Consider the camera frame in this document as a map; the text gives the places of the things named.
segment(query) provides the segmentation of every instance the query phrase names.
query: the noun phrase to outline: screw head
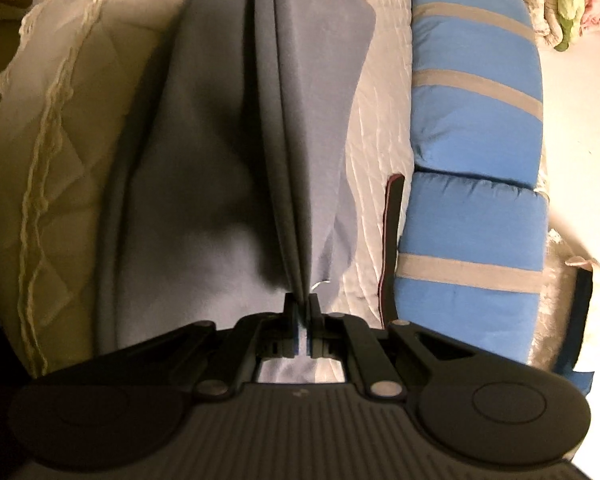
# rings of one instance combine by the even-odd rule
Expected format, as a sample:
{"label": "screw head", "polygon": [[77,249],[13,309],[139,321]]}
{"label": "screw head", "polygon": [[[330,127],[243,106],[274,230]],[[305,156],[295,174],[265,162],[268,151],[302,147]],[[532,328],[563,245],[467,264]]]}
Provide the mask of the screw head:
{"label": "screw head", "polygon": [[227,393],[229,391],[229,386],[224,381],[207,379],[206,381],[199,383],[196,390],[199,394],[216,397]]}
{"label": "screw head", "polygon": [[402,393],[402,386],[394,381],[378,381],[371,385],[371,393],[376,397],[390,399]]}

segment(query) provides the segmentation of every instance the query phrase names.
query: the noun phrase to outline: gray fabric fold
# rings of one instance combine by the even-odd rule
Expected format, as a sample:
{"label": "gray fabric fold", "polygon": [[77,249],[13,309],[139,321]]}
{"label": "gray fabric fold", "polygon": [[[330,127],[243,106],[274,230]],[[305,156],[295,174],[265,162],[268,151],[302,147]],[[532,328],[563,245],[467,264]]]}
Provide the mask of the gray fabric fold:
{"label": "gray fabric fold", "polygon": [[110,174],[98,352],[211,319],[324,305],[355,250],[344,148],[365,0],[188,0]]}

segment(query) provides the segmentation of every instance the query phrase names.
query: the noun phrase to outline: black strap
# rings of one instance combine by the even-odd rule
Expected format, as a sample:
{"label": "black strap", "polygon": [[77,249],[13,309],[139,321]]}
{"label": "black strap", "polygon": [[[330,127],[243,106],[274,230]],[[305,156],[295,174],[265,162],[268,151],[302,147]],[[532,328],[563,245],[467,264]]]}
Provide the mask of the black strap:
{"label": "black strap", "polygon": [[593,372],[576,372],[574,367],[580,357],[592,294],[593,272],[587,269],[578,269],[567,332],[553,369],[555,374],[570,380],[583,395],[587,395],[591,391]]}
{"label": "black strap", "polygon": [[382,275],[378,283],[380,318],[382,326],[398,319],[395,307],[394,278],[398,257],[398,223],[402,207],[404,175],[392,174],[386,184],[384,194],[384,218],[382,222]]}

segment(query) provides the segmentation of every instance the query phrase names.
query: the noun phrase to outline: gray strap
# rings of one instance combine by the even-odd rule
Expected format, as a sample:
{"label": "gray strap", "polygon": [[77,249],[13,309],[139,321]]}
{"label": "gray strap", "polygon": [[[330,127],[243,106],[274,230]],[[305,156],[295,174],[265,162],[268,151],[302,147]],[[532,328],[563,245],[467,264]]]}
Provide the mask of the gray strap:
{"label": "gray strap", "polygon": [[461,4],[448,4],[446,2],[431,2],[417,6],[413,11],[413,23],[428,16],[447,16],[450,18],[461,18],[463,20],[471,20],[472,22],[484,23],[485,25],[493,25],[494,27],[503,28],[513,34],[517,34],[531,43],[536,44],[534,30],[527,27],[524,23],[504,16],[491,10],[481,9],[479,7],[471,7]]}
{"label": "gray strap", "polygon": [[413,73],[413,86],[451,86],[502,101],[533,115],[542,121],[542,103],[530,95],[487,79],[458,70],[429,68]]}
{"label": "gray strap", "polygon": [[426,282],[528,294],[539,294],[543,283],[541,270],[475,264],[461,260],[405,253],[398,255],[396,276]]}

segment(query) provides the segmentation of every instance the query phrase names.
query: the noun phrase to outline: white quilted bedspread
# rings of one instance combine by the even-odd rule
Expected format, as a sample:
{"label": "white quilted bedspread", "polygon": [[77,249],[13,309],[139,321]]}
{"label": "white quilted bedspread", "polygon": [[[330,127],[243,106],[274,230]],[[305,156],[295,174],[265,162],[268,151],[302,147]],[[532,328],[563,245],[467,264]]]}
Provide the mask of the white quilted bedspread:
{"label": "white quilted bedspread", "polygon": [[[411,0],[367,1],[376,33],[347,140],[358,248],[327,308],[378,327],[384,187],[413,172]],[[35,376],[92,355],[104,185],[142,69],[182,2],[45,0],[1,75],[0,323]]]}

